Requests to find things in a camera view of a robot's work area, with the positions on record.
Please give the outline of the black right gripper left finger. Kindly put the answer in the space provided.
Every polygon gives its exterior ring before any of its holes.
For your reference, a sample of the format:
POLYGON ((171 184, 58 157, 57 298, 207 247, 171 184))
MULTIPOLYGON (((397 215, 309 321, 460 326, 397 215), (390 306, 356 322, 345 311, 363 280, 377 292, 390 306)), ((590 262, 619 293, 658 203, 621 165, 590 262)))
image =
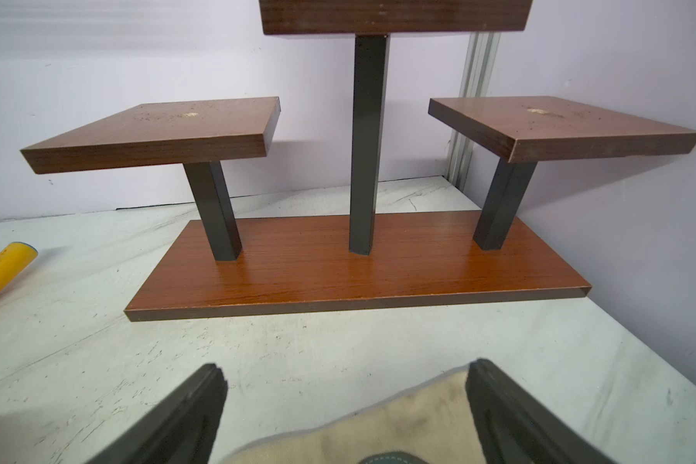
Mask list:
POLYGON ((222 370, 199 367, 92 463, 207 463, 228 392, 222 370))

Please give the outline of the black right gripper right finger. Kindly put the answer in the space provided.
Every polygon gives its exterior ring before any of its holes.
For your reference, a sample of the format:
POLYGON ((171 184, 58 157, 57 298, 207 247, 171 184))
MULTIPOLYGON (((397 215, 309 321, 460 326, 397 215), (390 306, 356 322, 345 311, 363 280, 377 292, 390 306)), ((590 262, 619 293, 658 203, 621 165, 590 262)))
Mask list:
POLYGON ((470 363, 467 399, 487 463, 610 463, 488 359, 470 363))

